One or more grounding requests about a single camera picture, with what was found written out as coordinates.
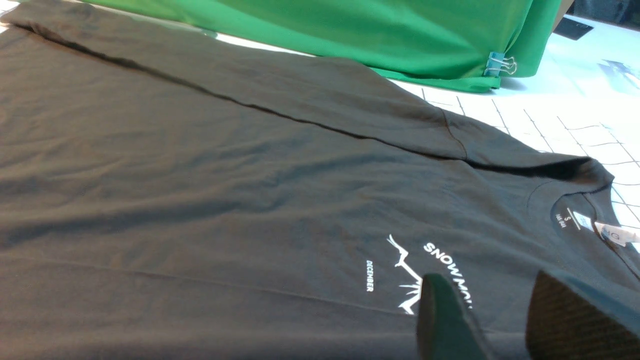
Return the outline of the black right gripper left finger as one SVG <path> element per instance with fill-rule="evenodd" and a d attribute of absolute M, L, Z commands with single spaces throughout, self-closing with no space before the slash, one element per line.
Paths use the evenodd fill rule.
<path fill-rule="evenodd" d="M 416 341 L 422 360 L 494 360 L 483 331 L 450 280 L 423 276 Z"/>

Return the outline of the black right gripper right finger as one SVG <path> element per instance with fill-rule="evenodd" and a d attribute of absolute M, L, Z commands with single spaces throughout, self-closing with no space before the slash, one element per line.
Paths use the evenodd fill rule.
<path fill-rule="evenodd" d="M 540 271 L 525 343 L 533 360 L 637 360 L 639 310 L 571 276 Z"/>

